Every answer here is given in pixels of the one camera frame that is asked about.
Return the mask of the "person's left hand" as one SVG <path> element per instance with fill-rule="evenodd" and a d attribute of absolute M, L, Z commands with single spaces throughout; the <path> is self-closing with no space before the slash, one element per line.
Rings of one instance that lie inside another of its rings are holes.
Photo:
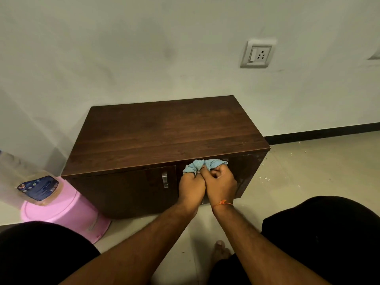
<path fill-rule="evenodd" d="M 179 182 L 178 204 L 185 208 L 187 212 L 195 215 L 202 203 L 205 192 L 205 182 Z"/>

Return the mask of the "person's right hand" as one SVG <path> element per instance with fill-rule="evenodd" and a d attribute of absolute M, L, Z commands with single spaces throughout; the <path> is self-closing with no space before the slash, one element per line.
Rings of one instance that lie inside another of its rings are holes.
<path fill-rule="evenodd" d="M 221 200 L 233 203 L 237 191 L 237 181 L 229 167 L 222 164 L 210 170 L 210 173 L 212 174 L 212 184 L 206 187 L 210 205 L 217 204 Z"/>

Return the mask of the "light blue cleaning cloth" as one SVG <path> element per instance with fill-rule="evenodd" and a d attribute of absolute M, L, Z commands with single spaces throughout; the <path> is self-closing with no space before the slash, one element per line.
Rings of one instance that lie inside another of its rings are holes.
<path fill-rule="evenodd" d="M 192 163 L 185 166 L 182 174 L 193 173 L 196 176 L 202 167 L 206 167 L 207 170 L 210 171 L 222 164 L 227 165 L 228 162 L 221 159 L 194 160 Z"/>

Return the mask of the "person's right forearm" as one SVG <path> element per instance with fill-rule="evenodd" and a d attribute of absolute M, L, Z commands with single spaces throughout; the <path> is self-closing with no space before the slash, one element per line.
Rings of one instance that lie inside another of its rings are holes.
<path fill-rule="evenodd" d="M 331 285 L 269 242 L 233 205 L 212 211 L 252 285 Z"/>

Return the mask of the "person's left forearm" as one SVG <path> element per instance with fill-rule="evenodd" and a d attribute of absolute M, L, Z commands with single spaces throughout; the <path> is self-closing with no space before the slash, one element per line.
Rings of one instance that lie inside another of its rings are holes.
<path fill-rule="evenodd" d="M 179 201 L 59 285 L 147 285 L 196 215 L 199 205 L 200 202 Z"/>

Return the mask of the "orange thread wristband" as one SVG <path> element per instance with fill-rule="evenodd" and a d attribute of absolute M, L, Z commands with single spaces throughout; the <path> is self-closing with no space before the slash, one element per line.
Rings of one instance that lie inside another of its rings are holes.
<path fill-rule="evenodd" d="M 227 202 L 227 200 L 221 200 L 220 202 L 218 202 L 217 204 L 214 204 L 211 206 L 212 209 L 214 209 L 216 206 L 221 206 L 221 205 L 231 205 L 231 206 L 234 206 L 233 203 L 230 203 L 230 202 Z"/>

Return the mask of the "dark brown wooden cabinet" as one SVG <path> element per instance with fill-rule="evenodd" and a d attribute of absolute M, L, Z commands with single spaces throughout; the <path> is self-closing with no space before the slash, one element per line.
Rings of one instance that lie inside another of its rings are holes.
<path fill-rule="evenodd" d="M 240 198 L 269 151 L 233 95 L 100 105 L 90 108 L 61 177 L 105 217 L 130 219 L 171 207 L 194 160 L 227 161 Z"/>

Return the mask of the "person's bare foot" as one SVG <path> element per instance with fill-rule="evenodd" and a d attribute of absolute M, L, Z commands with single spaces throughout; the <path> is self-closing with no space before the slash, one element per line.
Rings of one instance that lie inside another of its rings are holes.
<path fill-rule="evenodd" d="M 210 258 L 210 270 L 214 268 L 214 266 L 217 264 L 217 262 L 221 260 L 228 259 L 232 256 L 230 249 L 228 249 L 225 245 L 225 242 L 222 240 L 216 241 L 214 244 L 211 258 Z"/>

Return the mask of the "pink plastic bucket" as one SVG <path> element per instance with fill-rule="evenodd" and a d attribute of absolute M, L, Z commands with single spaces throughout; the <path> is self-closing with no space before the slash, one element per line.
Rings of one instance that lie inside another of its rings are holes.
<path fill-rule="evenodd" d="M 58 224 L 95 244 L 107 232 L 111 219 L 104 217 L 69 182 L 61 177 L 58 177 L 58 180 L 63 188 L 57 198 L 46 206 L 24 201 L 21 207 L 21 220 Z"/>

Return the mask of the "person's black shorts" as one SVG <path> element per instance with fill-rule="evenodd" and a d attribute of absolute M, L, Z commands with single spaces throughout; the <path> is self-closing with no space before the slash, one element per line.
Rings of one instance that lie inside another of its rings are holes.
<path fill-rule="evenodd" d="M 380 217 L 339 196 L 316 196 L 263 220 L 261 234 L 332 285 L 380 285 Z M 0 285 L 58 285 L 100 256 L 82 235 L 42 221 L 0 233 Z"/>

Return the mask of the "clear water jug blue label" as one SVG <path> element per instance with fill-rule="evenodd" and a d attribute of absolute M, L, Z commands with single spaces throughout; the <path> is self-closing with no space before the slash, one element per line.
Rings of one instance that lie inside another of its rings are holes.
<path fill-rule="evenodd" d="M 0 201 L 20 209 L 23 202 L 47 206 L 62 192 L 64 185 L 56 176 L 0 150 Z"/>

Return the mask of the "white wall power socket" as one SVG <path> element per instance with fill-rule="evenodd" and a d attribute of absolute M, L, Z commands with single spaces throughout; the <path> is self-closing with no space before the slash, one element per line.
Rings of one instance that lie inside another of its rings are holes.
<path fill-rule="evenodd" d="M 251 38 L 247 41 L 240 68 L 267 68 L 277 45 L 276 38 Z"/>

